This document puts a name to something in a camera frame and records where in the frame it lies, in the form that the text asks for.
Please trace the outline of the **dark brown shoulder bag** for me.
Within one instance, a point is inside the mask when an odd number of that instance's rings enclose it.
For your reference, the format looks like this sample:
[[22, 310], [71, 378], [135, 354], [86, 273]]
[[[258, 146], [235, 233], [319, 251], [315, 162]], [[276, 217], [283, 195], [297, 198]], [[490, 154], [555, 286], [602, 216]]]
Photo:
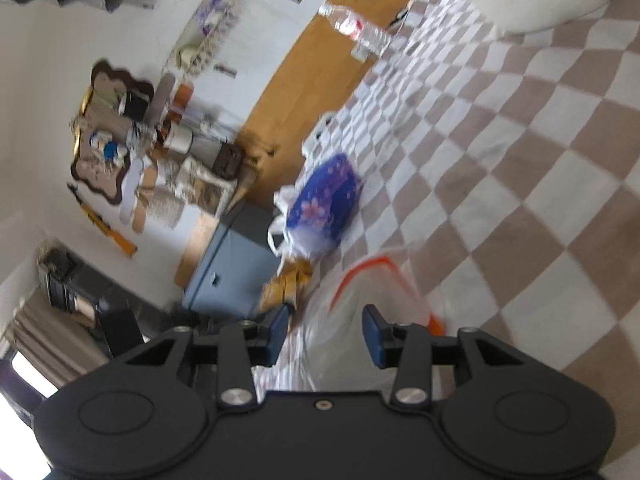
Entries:
[[213, 173], [221, 179], [231, 181], [236, 178], [243, 163], [245, 152], [235, 143], [221, 144], [213, 164]]

